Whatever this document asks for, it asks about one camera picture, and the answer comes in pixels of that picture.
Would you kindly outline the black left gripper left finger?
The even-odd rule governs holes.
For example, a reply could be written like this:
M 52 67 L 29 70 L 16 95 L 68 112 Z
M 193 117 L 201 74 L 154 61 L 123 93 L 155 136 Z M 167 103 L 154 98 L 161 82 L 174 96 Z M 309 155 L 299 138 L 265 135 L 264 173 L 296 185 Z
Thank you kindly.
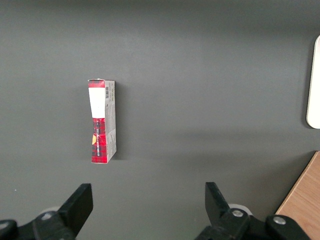
M 81 184 L 56 211 L 46 211 L 32 221 L 36 240 L 74 240 L 93 210 L 92 185 Z

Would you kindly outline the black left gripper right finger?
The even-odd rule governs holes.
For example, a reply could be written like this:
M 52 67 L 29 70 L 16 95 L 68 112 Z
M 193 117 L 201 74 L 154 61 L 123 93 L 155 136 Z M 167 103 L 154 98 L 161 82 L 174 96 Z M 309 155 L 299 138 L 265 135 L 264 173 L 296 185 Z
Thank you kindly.
M 231 208 L 214 182 L 205 183 L 205 210 L 210 225 L 196 240 L 241 240 L 249 228 L 248 213 Z

